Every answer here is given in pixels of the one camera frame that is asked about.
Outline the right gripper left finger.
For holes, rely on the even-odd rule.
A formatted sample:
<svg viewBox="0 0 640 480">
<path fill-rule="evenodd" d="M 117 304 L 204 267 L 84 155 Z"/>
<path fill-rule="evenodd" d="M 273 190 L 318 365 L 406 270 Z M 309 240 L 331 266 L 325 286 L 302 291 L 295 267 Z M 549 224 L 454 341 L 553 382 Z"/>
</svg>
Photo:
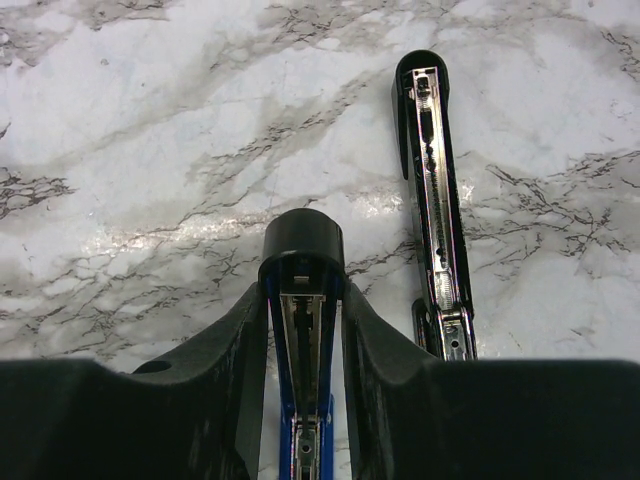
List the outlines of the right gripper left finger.
<svg viewBox="0 0 640 480">
<path fill-rule="evenodd" d="M 130 374 L 88 359 L 1 365 L 5 479 L 254 479 L 267 347 L 252 285 L 222 318 Z"/>
</svg>

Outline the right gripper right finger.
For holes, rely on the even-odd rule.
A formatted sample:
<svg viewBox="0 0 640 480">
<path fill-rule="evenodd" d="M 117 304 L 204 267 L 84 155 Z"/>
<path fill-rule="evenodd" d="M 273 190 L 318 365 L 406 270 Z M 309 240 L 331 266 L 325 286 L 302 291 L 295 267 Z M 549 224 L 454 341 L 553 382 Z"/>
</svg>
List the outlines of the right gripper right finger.
<svg viewBox="0 0 640 480">
<path fill-rule="evenodd" d="M 616 360 L 443 361 L 355 285 L 342 340 L 356 479 L 635 479 L 639 367 Z"/>
</svg>

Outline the black stapler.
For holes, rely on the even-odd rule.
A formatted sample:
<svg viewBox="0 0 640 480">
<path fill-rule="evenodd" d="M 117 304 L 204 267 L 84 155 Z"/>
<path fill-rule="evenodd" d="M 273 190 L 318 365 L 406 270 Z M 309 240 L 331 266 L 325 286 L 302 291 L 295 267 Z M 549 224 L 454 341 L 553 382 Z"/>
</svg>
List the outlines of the black stapler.
<svg viewBox="0 0 640 480">
<path fill-rule="evenodd" d="M 436 53 L 414 50 L 397 64 L 393 114 L 421 281 L 412 306 L 414 336 L 422 349 L 446 361 L 477 356 L 449 93 L 448 70 Z"/>
</svg>

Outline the blue stapler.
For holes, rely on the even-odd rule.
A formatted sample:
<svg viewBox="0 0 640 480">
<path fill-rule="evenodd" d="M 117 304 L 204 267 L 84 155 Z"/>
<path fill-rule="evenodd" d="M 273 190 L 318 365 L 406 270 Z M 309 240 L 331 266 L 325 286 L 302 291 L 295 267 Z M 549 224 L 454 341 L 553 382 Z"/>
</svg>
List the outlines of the blue stapler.
<svg viewBox="0 0 640 480">
<path fill-rule="evenodd" d="M 293 209 L 267 226 L 259 283 L 278 366 L 282 479 L 334 476 L 331 377 L 344 266 L 342 230 L 326 214 Z"/>
</svg>

